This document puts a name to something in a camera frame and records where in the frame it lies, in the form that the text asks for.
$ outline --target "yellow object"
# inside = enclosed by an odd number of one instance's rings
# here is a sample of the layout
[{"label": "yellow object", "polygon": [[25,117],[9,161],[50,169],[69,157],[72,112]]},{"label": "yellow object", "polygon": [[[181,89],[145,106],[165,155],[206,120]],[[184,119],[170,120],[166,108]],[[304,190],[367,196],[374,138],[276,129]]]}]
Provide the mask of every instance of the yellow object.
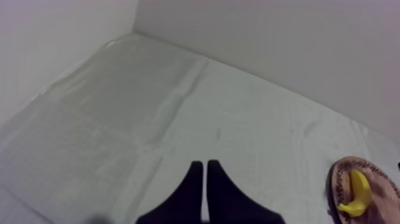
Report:
[{"label": "yellow object", "polygon": [[354,199],[347,205],[340,204],[337,209],[347,212],[351,217],[362,215],[372,202],[372,192],[367,178],[356,169],[350,170]]}]

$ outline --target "white fabric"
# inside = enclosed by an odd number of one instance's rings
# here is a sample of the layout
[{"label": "white fabric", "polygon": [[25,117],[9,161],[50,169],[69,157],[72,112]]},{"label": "white fabric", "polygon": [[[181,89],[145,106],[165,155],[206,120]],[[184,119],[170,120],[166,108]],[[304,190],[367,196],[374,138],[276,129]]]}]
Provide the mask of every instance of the white fabric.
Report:
[{"label": "white fabric", "polygon": [[[117,40],[0,132],[0,183],[54,223],[131,223],[192,160],[287,223],[332,223],[326,178],[355,155],[397,183],[400,150],[366,127],[251,74],[140,35]],[[207,219],[207,208],[203,218]]]}]

